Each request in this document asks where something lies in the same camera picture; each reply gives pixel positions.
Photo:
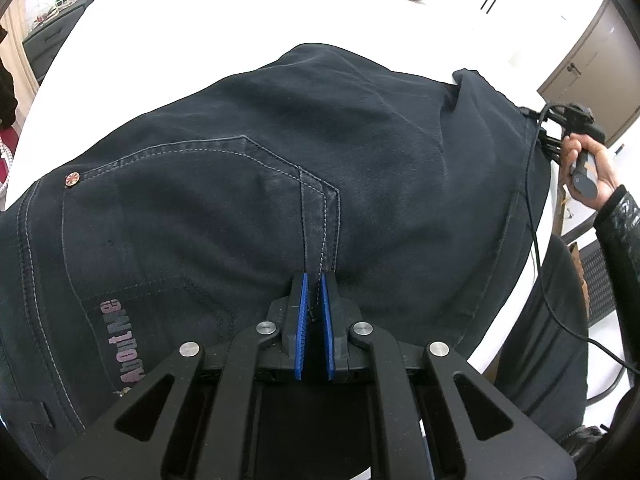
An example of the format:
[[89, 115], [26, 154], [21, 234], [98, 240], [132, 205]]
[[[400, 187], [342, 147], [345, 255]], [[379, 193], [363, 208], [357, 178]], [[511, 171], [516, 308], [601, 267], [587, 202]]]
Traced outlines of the person's right hand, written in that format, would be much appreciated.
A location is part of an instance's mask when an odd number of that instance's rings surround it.
[[[594, 186], [597, 189], [594, 197], [585, 196], [574, 185], [572, 168], [577, 166], [582, 152], [588, 153], [585, 167], [587, 176], [594, 177]], [[569, 136], [564, 136], [561, 146], [560, 176], [562, 183], [570, 191], [570, 196], [593, 210], [600, 210], [620, 186], [620, 179], [616, 176], [611, 164], [608, 149], [586, 134], [571, 133]]]

